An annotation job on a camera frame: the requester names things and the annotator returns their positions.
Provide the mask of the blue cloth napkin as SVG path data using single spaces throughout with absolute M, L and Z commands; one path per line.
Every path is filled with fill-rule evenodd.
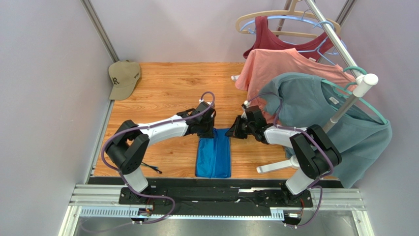
M 213 138 L 200 138 L 195 164 L 195 176 L 230 178 L 232 176 L 231 142 L 229 129 L 213 129 Z

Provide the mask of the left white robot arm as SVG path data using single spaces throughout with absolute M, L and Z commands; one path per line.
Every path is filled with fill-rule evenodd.
M 146 150 L 159 142 L 190 134 L 213 137 L 213 124 L 216 112 L 189 116 L 178 113 L 170 118 L 135 124 L 126 121 L 102 147 L 101 159 L 105 165 L 116 170 L 132 192 L 141 193 L 149 183 L 140 164 Z

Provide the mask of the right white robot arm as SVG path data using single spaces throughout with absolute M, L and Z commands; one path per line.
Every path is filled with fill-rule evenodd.
M 263 118 L 237 116 L 226 133 L 227 137 L 237 139 L 246 139 L 249 135 L 263 144 L 293 149 L 294 155 L 290 159 L 256 168 L 259 174 L 294 168 L 296 172 L 285 183 L 286 192 L 291 195 L 311 188 L 320 178 L 332 173 L 341 162 L 340 153 L 318 125 L 306 129 L 291 128 L 266 123 Z

